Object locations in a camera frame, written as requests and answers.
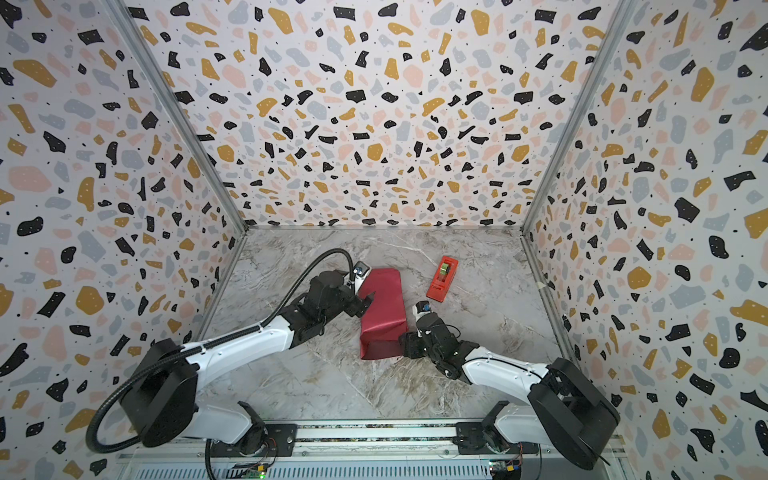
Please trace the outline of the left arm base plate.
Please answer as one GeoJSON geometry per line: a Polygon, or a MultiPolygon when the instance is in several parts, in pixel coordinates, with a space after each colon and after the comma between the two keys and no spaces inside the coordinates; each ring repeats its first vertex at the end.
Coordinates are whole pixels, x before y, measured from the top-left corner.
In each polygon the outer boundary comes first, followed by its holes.
{"type": "Polygon", "coordinates": [[[210,456],[215,459],[276,459],[293,454],[298,425],[295,423],[266,423],[245,401],[238,405],[251,421],[243,437],[235,443],[217,441],[210,447],[210,456]]]}

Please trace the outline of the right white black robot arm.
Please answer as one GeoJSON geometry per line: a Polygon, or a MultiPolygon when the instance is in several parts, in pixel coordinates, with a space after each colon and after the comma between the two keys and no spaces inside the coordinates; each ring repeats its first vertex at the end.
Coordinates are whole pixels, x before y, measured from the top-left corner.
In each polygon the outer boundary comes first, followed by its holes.
{"type": "Polygon", "coordinates": [[[592,470],[602,459],[620,415],[571,361],[530,363],[461,340],[426,301],[413,307],[416,330],[400,337],[404,356],[427,358],[450,380],[493,388],[525,402],[533,415],[519,415],[503,400],[479,422],[457,429],[463,450],[506,454],[520,443],[552,446],[571,464],[592,470]]]}

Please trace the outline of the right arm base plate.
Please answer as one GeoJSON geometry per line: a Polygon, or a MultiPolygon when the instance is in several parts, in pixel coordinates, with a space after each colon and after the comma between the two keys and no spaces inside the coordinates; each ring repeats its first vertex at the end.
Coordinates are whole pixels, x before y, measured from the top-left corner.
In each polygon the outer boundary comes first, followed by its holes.
{"type": "Polygon", "coordinates": [[[508,405],[509,401],[499,401],[481,421],[458,422],[455,425],[456,436],[452,443],[458,447],[460,455],[522,455],[540,452],[537,444],[510,443],[501,435],[495,421],[508,405]]]}

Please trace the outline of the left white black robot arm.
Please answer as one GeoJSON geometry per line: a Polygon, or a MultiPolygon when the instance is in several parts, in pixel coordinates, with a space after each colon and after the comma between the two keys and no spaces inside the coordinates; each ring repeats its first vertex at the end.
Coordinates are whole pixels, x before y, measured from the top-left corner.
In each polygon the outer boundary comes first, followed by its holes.
{"type": "Polygon", "coordinates": [[[350,278],[324,271],[268,325],[237,330],[232,340],[219,336],[185,345],[172,340],[155,344],[140,363],[152,373],[120,400],[140,443],[152,448],[178,437],[210,439],[243,456],[257,453],[267,443],[268,430],[255,410],[246,402],[236,410],[208,405],[199,400],[200,392],[232,370],[322,335],[340,314],[362,317],[372,298],[358,292],[369,274],[362,262],[350,278]]]}

